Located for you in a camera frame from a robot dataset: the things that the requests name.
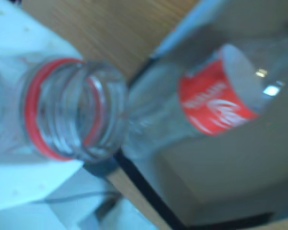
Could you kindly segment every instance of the wooden surface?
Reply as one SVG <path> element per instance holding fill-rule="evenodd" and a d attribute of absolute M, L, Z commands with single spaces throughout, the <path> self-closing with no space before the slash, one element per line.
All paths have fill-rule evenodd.
<path fill-rule="evenodd" d="M 197 1 L 23 0 L 23 6 L 86 59 L 107 59 L 130 79 Z M 108 178 L 159 229 L 170 229 L 122 170 Z M 288 230 L 288 220 L 259 229 Z"/>

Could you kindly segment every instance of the black cable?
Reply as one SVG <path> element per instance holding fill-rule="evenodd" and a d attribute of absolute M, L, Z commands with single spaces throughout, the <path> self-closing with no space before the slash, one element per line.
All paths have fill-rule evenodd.
<path fill-rule="evenodd" d="M 63 197 L 63 198 L 56 198 L 56 199 L 45 199 L 45 200 L 39 200 L 32 202 L 32 204 L 59 204 L 64 202 L 70 202 L 78 199 L 84 199 L 91 196 L 120 196 L 121 194 L 118 192 L 89 192 L 89 193 L 83 193 L 78 195 L 72 195 L 69 197 Z"/>

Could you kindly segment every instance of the red label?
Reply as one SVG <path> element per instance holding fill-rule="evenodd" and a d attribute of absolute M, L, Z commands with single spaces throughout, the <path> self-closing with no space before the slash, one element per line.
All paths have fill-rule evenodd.
<path fill-rule="evenodd" d="M 183 76 L 179 97 L 188 119 L 207 135 L 217 135 L 257 117 L 236 95 L 221 60 L 194 75 Z"/>

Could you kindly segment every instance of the bottle neck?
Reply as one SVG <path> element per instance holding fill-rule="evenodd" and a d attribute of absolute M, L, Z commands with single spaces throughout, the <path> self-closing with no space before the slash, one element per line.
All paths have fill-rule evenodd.
<path fill-rule="evenodd" d="M 29 83 L 25 129 L 48 157 L 100 161 L 120 147 L 127 124 L 126 102 L 125 82 L 113 67 L 55 60 Z"/>

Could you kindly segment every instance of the clear plastic bottle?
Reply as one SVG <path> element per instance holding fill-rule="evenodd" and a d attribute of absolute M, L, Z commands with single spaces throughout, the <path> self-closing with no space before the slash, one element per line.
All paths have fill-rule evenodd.
<path fill-rule="evenodd" d="M 288 34 L 230 41 L 207 34 L 187 37 L 133 86 L 127 157 L 241 126 L 288 84 Z"/>
<path fill-rule="evenodd" d="M 107 63 L 0 56 L 0 161 L 18 155 L 13 160 L 22 162 L 33 153 L 60 161 L 108 158 L 123 140 L 126 101 L 124 78 Z"/>

